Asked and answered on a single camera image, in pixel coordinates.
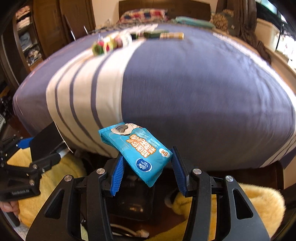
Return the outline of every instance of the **metal screw head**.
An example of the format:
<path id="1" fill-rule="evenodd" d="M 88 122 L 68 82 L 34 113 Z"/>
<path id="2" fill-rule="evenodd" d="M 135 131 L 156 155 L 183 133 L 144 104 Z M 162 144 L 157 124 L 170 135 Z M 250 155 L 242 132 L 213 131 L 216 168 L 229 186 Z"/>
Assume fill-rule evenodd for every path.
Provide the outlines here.
<path id="1" fill-rule="evenodd" d="M 199 174 L 202 173 L 201 169 L 198 169 L 198 168 L 194 168 L 194 169 L 192 170 L 192 172 L 193 172 L 194 174 L 196 174 L 196 175 L 199 175 Z"/>
<path id="2" fill-rule="evenodd" d="M 233 182 L 234 180 L 232 176 L 226 176 L 225 179 L 227 182 Z"/>
<path id="3" fill-rule="evenodd" d="M 104 168 L 99 168 L 96 172 L 97 172 L 97 174 L 104 174 L 105 169 Z"/>
<path id="4" fill-rule="evenodd" d="M 72 176 L 71 176 L 71 175 L 67 175 L 67 176 L 64 177 L 64 180 L 65 180 L 66 182 L 69 182 L 69 181 L 72 180 Z"/>

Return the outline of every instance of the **wooden headboard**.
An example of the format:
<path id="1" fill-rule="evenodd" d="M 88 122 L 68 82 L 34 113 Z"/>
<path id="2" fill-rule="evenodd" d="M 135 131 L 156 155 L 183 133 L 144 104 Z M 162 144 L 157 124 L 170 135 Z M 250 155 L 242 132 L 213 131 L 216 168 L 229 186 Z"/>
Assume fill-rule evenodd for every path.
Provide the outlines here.
<path id="1" fill-rule="evenodd" d="M 192 0 L 124 0 L 119 1 L 119 18 L 126 11 L 140 8 L 167 9 L 170 18 L 186 16 L 209 21 L 211 7 L 207 3 Z"/>

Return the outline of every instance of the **bed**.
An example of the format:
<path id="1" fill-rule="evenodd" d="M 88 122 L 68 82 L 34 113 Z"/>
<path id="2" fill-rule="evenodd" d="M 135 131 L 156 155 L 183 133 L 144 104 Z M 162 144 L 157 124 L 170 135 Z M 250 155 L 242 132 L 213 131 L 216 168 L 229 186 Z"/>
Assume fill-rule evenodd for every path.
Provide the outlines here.
<path id="1" fill-rule="evenodd" d="M 209 5 L 125 0 L 119 14 L 147 7 L 206 20 L 200 12 Z M 292 153 L 295 95 L 251 48 L 215 31 L 146 23 L 125 31 L 166 29 L 185 38 L 137 40 L 94 57 L 90 47 L 98 34 L 114 29 L 69 44 L 22 83 L 14 111 L 32 135 L 55 121 L 70 146 L 115 157 L 98 130 L 131 122 L 212 171 L 259 168 Z"/>

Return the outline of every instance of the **yellow fluffy rug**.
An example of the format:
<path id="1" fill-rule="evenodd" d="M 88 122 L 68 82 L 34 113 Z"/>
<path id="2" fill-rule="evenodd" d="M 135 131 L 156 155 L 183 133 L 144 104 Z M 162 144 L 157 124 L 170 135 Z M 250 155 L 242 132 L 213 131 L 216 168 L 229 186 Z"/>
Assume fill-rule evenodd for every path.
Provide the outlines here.
<path id="1" fill-rule="evenodd" d="M 19 150 L 17 153 L 15 153 L 8 161 L 8 164 L 27 167 L 31 162 L 30 149 L 27 148 L 24 150 Z M 33 220 L 49 195 L 63 179 L 63 177 L 68 174 L 73 175 L 75 178 L 86 175 L 82 161 L 76 159 L 71 153 L 62 158 L 58 165 L 54 166 L 50 171 L 42 175 L 42 179 L 40 181 L 40 196 L 19 201 L 19 218 L 25 225 L 29 227 L 31 226 Z M 263 188 L 246 184 L 240 184 L 240 186 L 259 213 L 269 236 L 273 236 L 280 226 L 284 216 L 285 205 L 283 197 L 278 191 L 271 188 Z M 181 193 L 179 193 L 174 201 L 172 207 L 173 211 L 179 215 L 184 215 L 185 219 L 188 219 L 191 200 L 191 198 L 185 198 L 181 195 Z M 173 229 L 150 238 L 149 241 L 181 241 L 183 239 L 186 225 L 187 221 L 184 221 Z M 215 238 L 215 230 L 216 196 L 213 195 L 209 240 L 213 240 Z M 84 240 L 88 240 L 87 233 L 84 229 L 82 229 L 82 237 Z"/>
<path id="2" fill-rule="evenodd" d="M 19 149 L 7 163 L 14 166 L 28 167 L 31 162 L 30 148 L 27 148 Z M 45 201 L 66 175 L 72 175 L 75 178 L 86 175 L 82 161 L 75 158 L 72 153 L 68 153 L 61 159 L 59 164 L 53 166 L 51 170 L 42 174 L 40 180 L 41 194 L 39 196 L 19 201 L 19 219 L 22 223 L 28 227 L 32 225 Z"/>
<path id="3" fill-rule="evenodd" d="M 285 204 L 281 194 L 271 188 L 263 188 L 254 185 L 240 184 L 248 198 L 251 200 L 259 216 L 261 217 L 267 232 L 272 237 L 280 226 L 284 213 Z M 178 193 L 174 203 L 173 210 L 176 214 L 184 215 L 188 219 L 192 198 L 185 198 Z M 215 239 L 216 232 L 217 204 L 216 195 L 212 195 L 212 210 L 209 240 Z M 149 241 L 182 241 L 186 229 L 187 221 L 182 222 L 171 230 L 158 234 Z"/>

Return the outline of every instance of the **colorful pillow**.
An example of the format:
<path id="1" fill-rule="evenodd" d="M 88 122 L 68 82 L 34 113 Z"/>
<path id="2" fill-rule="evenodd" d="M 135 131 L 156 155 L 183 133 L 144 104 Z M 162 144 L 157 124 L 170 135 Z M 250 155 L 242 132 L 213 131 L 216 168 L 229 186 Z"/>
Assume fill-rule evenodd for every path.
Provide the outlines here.
<path id="1" fill-rule="evenodd" d="M 118 23 L 165 22 L 167 9 L 141 8 L 125 12 Z"/>

